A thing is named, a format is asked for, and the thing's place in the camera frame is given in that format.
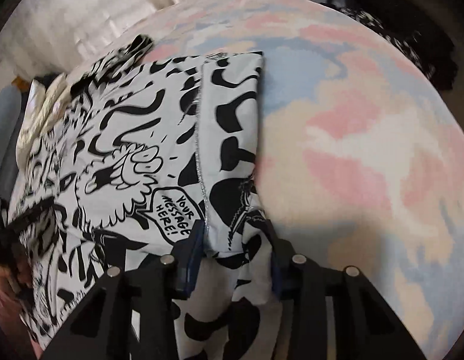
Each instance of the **cow print fabric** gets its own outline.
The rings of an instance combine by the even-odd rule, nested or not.
[[[22,240],[35,298],[24,321],[46,348],[109,266],[146,266],[203,219],[196,290],[172,310],[179,355],[269,359],[281,307],[254,188],[263,57],[137,66],[151,47],[138,36],[97,61],[72,87],[63,120],[34,142],[16,213],[50,195],[55,204]],[[134,311],[135,340],[139,320]]]

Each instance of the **sheer curtain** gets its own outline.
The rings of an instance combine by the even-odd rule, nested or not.
[[[69,72],[159,9],[183,0],[22,0],[0,33],[0,59],[26,80]]]

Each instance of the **silver screw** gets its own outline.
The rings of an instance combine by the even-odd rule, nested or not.
[[[164,254],[164,256],[161,257],[161,264],[165,266],[169,266],[170,264],[173,264],[175,261],[175,258],[171,254]]]
[[[355,276],[358,276],[360,275],[360,271],[358,270],[358,268],[356,266],[348,266],[347,268],[345,268],[345,273],[348,274],[349,276],[352,276],[353,278]]]
[[[111,278],[115,278],[118,274],[120,274],[120,268],[117,267],[117,266],[111,266],[108,270],[107,270],[107,276],[111,277]]]
[[[305,257],[303,254],[294,254],[292,257],[292,262],[294,264],[302,265],[305,264],[307,261],[307,257]]]

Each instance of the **table surface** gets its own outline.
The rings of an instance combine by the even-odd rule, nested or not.
[[[138,33],[156,42],[145,62],[264,52],[257,189],[267,215],[319,264],[360,267],[427,357],[442,358],[464,328],[464,134],[420,71],[307,0],[185,2],[110,49]]]

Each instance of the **pastel patterned fabric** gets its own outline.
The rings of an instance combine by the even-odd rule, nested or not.
[[[464,134],[421,72],[307,0],[186,2],[111,48],[138,33],[156,43],[144,62],[263,51],[256,184],[267,216],[319,264],[360,267],[426,356],[442,358],[464,328]]]

